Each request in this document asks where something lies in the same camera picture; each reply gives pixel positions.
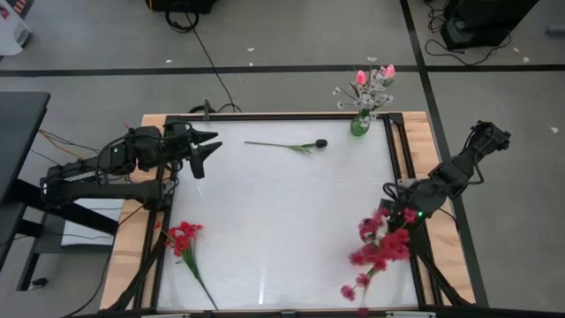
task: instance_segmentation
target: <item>black desk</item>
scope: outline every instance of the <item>black desk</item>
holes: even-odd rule
[[[49,93],[0,92],[0,269],[17,233],[36,238],[19,282],[21,291],[27,290],[31,282],[40,255],[36,251],[38,238],[46,220],[43,217],[41,223],[35,223],[22,219],[27,206],[108,234],[114,235],[117,231],[116,221],[88,208],[76,204],[57,209],[45,207],[40,188],[18,179],[47,112],[49,97]]]

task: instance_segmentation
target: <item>wooden frame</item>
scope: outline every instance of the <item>wooden frame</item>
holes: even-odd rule
[[[241,114],[239,116],[247,115],[265,115],[273,116],[279,115],[281,117],[290,115],[326,115],[326,116],[339,116],[351,115],[354,113],[253,113]],[[439,162],[435,147],[433,144],[433,136],[430,126],[427,121],[425,112],[403,112],[404,127],[406,130],[407,139],[411,150],[411,158],[416,172],[417,178],[425,178],[427,173],[437,165]],[[178,114],[184,117],[198,117],[201,118],[202,114]],[[141,125],[154,125],[162,130],[166,117],[169,115],[145,115]],[[233,114],[214,114],[215,117],[232,117]],[[403,159],[403,147],[400,143],[400,132],[398,129],[393,130],[395,135],[396,151],[398,153],[399,162],[401,166],[401,173],[403,178],[408,177],[406,164]],[[156,169],[149,172],[136,170],[132,173],[131,178],[134,181],[144,181],[154,178]],[[124,205],[124,211],[120,217],[123,219],[131,214],[139,203],[136,201],[127,201]],[[449,204],[444,206],[448,212],[451,212]],[[157,220],[161,220],[163,213],[157,214]],[[106,277],[106,284],[104,285],[104,292],[102,294],[101,308],[111,306],[120,294],[125,290],[128,283],[131,282],[133,276],[136,274],[143,251],[144,239],[146,236],[147,223],[149,219],[149,212],[141,210],[133,216],[127,223],[124,223],[118,231],[112,256],[110,259],[109,270]],[[463,250],[459,241],[455,224],[450,217],[444,214],[435,214],[432,219],[427,221],[427,228],[429,238],[432,246],[433,258],[436,265],[449,280],[450,283],[456,288],[461,296],[470,302],[474,302],[474,295],[471,288],[471,281],[467,266],[463,257]],[[158,231],[154,231],[153,244],[157,240]],[[420,263],[420,275],[424,283],[424,292],[426,304],[433,304],[432,287],[427,275],[426,268]],[[151,306],[151,295],[154,286],[155,278],[155,265],[147,274],[145,281],[143,298],[141,300],[141,307]]]

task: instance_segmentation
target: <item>glass vase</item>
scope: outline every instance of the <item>glass vase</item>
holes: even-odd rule
[[[363,136],[364,134],[366,134],[369,131],[369,127],[370,125],[367,125],[367,127],[363,127],[361,126],[361,123],[363,122],[363,115],[362,114],[357,114],[355,116],[355,118],[353,118],[351,120],[351,124],[350,124],[350,130],[351,130],[351,134],[353,134],[353,136]]]

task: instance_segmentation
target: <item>concrete floor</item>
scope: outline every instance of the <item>concrete floor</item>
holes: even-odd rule
[[[435,38],[427,11],[409,0],[420,44]],[[441,7],[441,1],[434,1]],[[513,32],[513,41],[486,64],[565,64],[565,39],[548,39],[547,23],[565,20],[565,3],[541,0]],[[26,50],[0,62],[2,70],[208,67],[194,34],[177,34],[161,14],[140,0],[36,1],[26,17],[34,38]],[[222,0],[198,28],[217,66],[363,64],[416,65],[403,11],[397,0]],[[483,56],[469,49],[469,61]],[[457,65],[429,57],[428,65]],[[334,110],[331,90],[348,72],[271,72],[222,76],[244,111]],[[463,145],[477,119],[511,132],[511,147],[481,163],[486,183],[463,197],[478,263],[491,307],[565,312],[565,225],[559,190],[565,146],[563,72],[433,72],[433,94],[448,148]],[[213,75],[0,77],[5,91],[52,94],[42,129],[91,147],[102,147],[136,125],[144,113],[186,112],[207,98],[227,97]],[[388,110],[426,110],[417,72],[399,72]],[[551,127],[562,129],[553,133]],[[59,162],[71,158],[37,139],[33,148]],[[20,177],[37,183],[50,162],[30,154]],[[29,211],[29,218],[40,215]],[[2,317],[58,317],[82,305],[100,279],[105,254],[61,254],[40,258],[36,276],[50,284],[15,292],[31,239],[14,242],[0,273]],[[93,313],[97,298],[83,313]]]

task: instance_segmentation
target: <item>white paper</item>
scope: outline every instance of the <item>white paper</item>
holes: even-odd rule
[[[175,190],[171,226],[204,225],[196,258],[202,279],[221,310],[359,307],[340,293],[368,268],[354,268],[348,254],[362,246],[358,223],[385,197],[393,181],[381,121],[363,137],[349,120],[232,121],[192,123],[220,133],[195,180],[185,164]],[[303,144],[328,140],[303,155],[245,140]],[[213,309],[192,272],[167,249],[159,310]],[[408,261],[389,263],[369,289],[369,307],[417,305]]]
[[[124,200],[122,199],[79,199],[74,202],[116,221],[119,219],[120,214],[122,213],[122,206],[124,205]],[[69,221],[65,221],[64,223],[63,234],[61,246],[72,246],[78,244],[111,246],[114,241],[114,236],[109,235],[108,233],[93,230],[86,226],[78,225]],[[72,235],[80,235],[86,238],[80,238]]]

